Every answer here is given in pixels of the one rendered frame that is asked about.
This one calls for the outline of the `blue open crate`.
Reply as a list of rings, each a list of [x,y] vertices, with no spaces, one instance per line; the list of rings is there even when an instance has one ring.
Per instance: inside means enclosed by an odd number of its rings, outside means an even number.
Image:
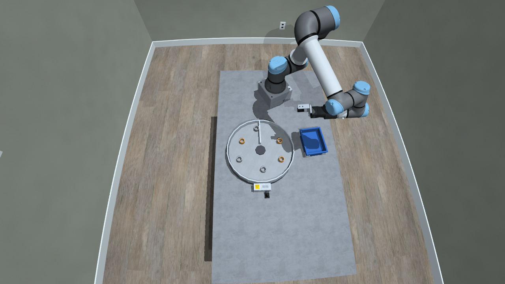
[[[326,155],[328,152],[320,127],[300,129],[298,135],[301,138],[305,157]]]

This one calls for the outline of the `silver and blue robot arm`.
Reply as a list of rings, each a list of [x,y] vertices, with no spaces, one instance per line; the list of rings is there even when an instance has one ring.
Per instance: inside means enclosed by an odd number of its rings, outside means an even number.
[[[265,89],[279,94],[286,88],[285,76],[304,69],[308,61],[328,99],[326,111],[338,115],[348,110],[346,118],[361,118],[368,115],[366,103],[370,86],[364,81],[354,83],[351,90],[343,92],[333,69],[328,62],[319,40],[339,27],[340,16],[334,6],[323,6],[302,13],[295,23],[294,34],[298,44],[289,56],[275,56],[269,61]]]

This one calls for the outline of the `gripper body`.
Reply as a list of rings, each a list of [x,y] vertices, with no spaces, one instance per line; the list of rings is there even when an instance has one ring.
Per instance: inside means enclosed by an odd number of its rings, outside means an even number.
[[[342,113],[335,115],[335,116],[330,115],[326,111],[325,104],[323,106],[311,106],[311,108],[312,108],[312,113],[310,114],[310,118],[324,118],[324,119],[342,118],[342,120],[343,120],[344,118],[346,118],[346,116],[348,114],[348,110],[346,110],[346,111],[343,111]]]

